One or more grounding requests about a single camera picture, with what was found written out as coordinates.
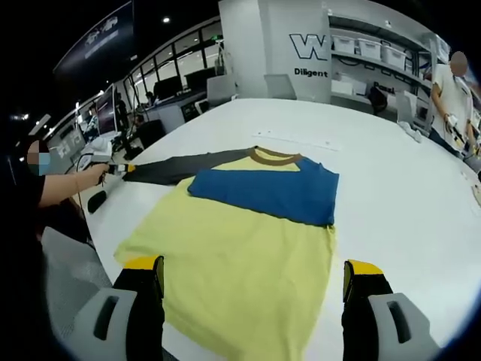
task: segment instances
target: white shirt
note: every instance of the white shirt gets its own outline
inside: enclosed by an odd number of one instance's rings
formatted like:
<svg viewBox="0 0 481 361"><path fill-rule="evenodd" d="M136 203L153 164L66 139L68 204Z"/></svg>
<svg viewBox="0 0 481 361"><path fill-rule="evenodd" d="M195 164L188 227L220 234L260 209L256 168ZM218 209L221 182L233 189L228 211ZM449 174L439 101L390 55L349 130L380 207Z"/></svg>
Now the white shirt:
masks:
<svg viewBox="0 0 481 361"><path fill-rule="evenodd" d="M448 114L454 115L458 122L456 129L467 139L466 125L468 120L473 119L473 98L466 83L454 77L449 65L439 64L434 73L434 83L441 89L441 102ZM443 116L434 109L433 128L447 144L457 151L462 151L464 145L455 139L455 133L449 133L445 128Z"/></svg>

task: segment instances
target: logo sign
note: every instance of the logo sign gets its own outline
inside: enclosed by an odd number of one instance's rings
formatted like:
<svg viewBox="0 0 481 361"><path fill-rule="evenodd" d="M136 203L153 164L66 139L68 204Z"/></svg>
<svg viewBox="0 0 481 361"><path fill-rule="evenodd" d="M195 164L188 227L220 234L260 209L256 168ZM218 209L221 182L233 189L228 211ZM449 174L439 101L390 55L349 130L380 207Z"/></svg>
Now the logo sign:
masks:
<svg viewBox="0 0 481 361"><path fill-rule="evenodd" d="M289 34L295 51L299 59L312 59L315 56L317 60L327 62L327 59L322 56L325 53L325 35L319 38L317 34Z"/></svg>

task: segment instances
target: person's hand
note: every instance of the person's hand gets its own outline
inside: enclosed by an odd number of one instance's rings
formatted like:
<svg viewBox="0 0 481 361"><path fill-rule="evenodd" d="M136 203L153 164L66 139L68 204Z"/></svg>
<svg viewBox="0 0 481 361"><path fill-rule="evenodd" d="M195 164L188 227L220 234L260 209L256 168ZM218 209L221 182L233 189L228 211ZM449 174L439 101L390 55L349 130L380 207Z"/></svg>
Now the person's hand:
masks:
<svg viewBox="0 0 481 361"><path fill-rule="evenodd" d="M452 126L451 126L451 123L449 122L449 113L444 113L443 120L449 132L452 132Z"/></svg>
<svg viewBox="0 0 481 361"><path fill-rule="evenodd" d="M92 177L94 184L99 184L101 176L107 173L108 168L108 164L95 164L84 172L86 172L89 177Z"/></svg>

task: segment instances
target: brown collar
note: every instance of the brown collar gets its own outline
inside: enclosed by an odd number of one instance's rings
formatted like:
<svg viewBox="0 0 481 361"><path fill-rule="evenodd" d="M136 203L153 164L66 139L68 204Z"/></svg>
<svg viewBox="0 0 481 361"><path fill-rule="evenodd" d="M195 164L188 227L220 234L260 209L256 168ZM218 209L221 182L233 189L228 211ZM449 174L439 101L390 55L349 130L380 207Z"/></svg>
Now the brown collar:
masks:
<svg viewBox="0 0 481 361"><path fill-rule="evenodd" d="M262 158L260 155L257 154L256 149L259 149L261 152L269 154L270 156L278 156L285 159L272 160L272 159ZM249 156L252 158L253 161L257 163L265 164L265 165L287 165L302 159L301 154L278 153L278 152L274 152L272 150L257 147L257 146L255 146L254 148L250 148L247 151L247 154L249 154Z"/></svg>

